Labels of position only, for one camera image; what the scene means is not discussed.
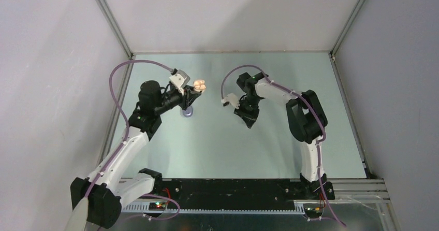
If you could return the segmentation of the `beige earbud charging case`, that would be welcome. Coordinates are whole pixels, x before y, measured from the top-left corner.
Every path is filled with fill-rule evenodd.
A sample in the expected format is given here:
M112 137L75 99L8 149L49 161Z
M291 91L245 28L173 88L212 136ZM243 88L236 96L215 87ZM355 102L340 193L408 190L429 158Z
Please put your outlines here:
M206 82L203 79L194 80L194 82L193 82L194 91L199 92L199 93L202 93L203 91L205 91L207 88L205 83Z

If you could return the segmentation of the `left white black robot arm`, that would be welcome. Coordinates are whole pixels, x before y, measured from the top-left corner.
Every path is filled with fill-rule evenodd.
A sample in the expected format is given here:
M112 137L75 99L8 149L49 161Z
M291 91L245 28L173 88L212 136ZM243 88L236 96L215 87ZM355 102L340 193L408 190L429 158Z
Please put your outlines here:
M122 210L139 197L161 198L164 185L160 172L144 168L132 179L120 183L122 175L157 132L162 123L160 116L176 106L183 110L190 108L205 90L202 79L195 80L193 85L170 80L165 88L157 81L144 82L119 146L88 177L75 178L72 182L73 211L65 229L84 230L87 222L111 228Z

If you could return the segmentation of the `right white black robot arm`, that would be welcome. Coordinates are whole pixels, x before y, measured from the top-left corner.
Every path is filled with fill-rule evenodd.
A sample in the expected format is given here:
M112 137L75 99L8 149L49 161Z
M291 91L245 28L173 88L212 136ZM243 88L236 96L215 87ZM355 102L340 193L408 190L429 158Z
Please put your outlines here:
M328 124L316 93L312 90L297 93L284 89L273 81L268 81L263 73L254 76L243 73L238 77L237 85L244 94L238 97L230 93L222 99L222 103L231 104L235 115L243 120L247 128L252 128L255 124L261 100L268 99L285 107L289 130L301 143L300 175L306 180L301 184L301 192L308 199L316 198L322 192L318 179L324 175L317 144L324 138L324 130Z

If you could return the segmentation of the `purple earbud charging case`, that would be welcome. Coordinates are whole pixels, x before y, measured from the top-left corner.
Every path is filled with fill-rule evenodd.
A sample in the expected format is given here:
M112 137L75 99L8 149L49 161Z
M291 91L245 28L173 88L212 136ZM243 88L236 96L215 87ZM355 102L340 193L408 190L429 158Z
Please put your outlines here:
M193 115L193 108L188 107L187 109L182 110L182 115L186 118L190 118Z

